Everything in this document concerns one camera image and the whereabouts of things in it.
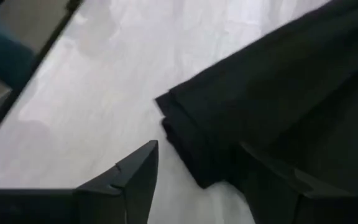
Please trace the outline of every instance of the teal object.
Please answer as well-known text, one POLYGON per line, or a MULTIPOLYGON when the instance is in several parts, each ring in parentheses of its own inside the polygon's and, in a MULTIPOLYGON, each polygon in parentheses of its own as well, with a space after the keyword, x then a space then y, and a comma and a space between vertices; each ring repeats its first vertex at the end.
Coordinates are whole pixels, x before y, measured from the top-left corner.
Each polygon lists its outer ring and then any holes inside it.
POLYGON ((35 54, 0 24, 0 81, 13 90, 24 87, 31 76, 35 54))

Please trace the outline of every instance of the dark trim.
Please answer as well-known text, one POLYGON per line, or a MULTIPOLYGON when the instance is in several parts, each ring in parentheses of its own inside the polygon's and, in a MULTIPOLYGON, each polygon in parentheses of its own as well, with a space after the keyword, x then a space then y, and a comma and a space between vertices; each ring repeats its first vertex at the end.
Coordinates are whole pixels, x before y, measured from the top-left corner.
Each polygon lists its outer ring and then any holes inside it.
MULTIPOLYGON (((34 73, 37 71, 39 65, 43 62, 45 56, 48 54, 49 50, 52 48, 55 41, 59 38, 60 34, 68 24, 68 22, 71 20, 71 17, 74 15, 76 10, 79 8, 83 0, 70 0, 68 4, 66 5, 67 13, 63 17, 63 19, 59 22, 59 25, 57 25, 56 29, 52 32, 52 35, 49 37, 47 43, 42 47, 41 51, 38 53, 35 59, 35 63, 33 64, 33 67, 31 69, 31 76, 29 80, 31 80, 34 73)), ((11 92, 9 97, 6 99, 5 103, 1 106, 0 109, 0 124, 9 112, 9 110, 12 108, 16 100, 18 99, 19 95, 22 93, 23 89, 27 85, 27 83, 24 85, 24 87, 19 88, 17 90, 14 90, 11 92)))

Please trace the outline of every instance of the white table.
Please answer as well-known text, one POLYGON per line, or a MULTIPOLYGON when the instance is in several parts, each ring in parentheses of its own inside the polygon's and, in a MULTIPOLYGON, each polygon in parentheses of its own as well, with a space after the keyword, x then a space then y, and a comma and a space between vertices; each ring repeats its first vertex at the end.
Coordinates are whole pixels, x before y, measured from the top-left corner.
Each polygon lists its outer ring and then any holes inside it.
POLYGON ((327 0, 87 0, 0 125, 0 188, 76 187, 150 139, 149 223, 253 223, 244 198, 200 189, 154 98, 327 0))

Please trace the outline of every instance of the black fabric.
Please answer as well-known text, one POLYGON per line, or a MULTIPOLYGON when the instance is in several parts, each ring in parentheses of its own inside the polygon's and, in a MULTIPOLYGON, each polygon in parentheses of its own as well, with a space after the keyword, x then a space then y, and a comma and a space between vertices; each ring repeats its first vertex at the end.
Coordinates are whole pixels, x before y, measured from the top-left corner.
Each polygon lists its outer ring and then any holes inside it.
POLYGON ((329 2, 157 103, 201 187, 227 179, 231 148, 244 141, 358 194, 358 0, 329 2))

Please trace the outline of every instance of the folded black cloth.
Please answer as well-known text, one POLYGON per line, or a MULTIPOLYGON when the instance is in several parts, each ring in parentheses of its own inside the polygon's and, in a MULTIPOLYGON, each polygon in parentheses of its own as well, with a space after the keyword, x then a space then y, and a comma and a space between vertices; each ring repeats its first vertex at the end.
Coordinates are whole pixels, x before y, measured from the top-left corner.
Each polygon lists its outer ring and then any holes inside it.
POLYGON ((331 1, 157 98, 205 188, 244 142, 358 195, 358 0, 331 1))

